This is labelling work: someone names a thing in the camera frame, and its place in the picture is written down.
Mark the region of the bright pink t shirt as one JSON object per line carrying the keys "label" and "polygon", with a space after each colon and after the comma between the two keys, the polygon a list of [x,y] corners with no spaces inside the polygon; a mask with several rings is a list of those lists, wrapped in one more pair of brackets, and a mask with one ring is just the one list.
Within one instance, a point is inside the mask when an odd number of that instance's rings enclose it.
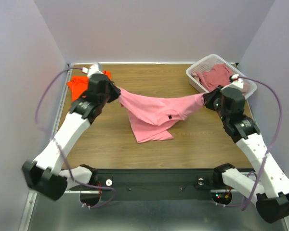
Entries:
{"label": "bright pink t shirt", "polygon": [[204,105],[203,94],[179,98],[156,98],[130,93],[121,88],[118,100],[128,110],[137,143],[171,140],[168,129]]}

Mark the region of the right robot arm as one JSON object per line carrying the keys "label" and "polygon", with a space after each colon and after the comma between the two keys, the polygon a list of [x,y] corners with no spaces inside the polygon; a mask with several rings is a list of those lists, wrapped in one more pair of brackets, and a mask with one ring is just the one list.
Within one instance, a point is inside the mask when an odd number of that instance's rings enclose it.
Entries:
{"label": "right robot arm", "polygon": [[244,114],[245,98],[235,88],[218,87],[203,95],[204,105],[220,117],[225,132],[245,154],[256,172],[256,180],[227,163],[213,170],[213,185],[229,186],[249,199],[268,223],[289,216],[289,178],[268,151],[252,118]]}

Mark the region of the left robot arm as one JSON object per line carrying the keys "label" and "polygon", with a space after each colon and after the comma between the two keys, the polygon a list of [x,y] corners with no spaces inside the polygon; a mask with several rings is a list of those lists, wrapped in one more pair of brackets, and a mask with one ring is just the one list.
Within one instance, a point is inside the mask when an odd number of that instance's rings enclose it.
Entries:
{"label": "left robot arm", "polygon": [[86,189],[100,189],[95,169],[81,165],[62,170],[66,157],[80,138],[102,112],[106,103],[116,100],[120,89],[101,71],[87,75],[88,87],[75,100],[57,133],[33,160],[25,161],[22,173],[27,186],[56,201],[66,190],[78,185]]}

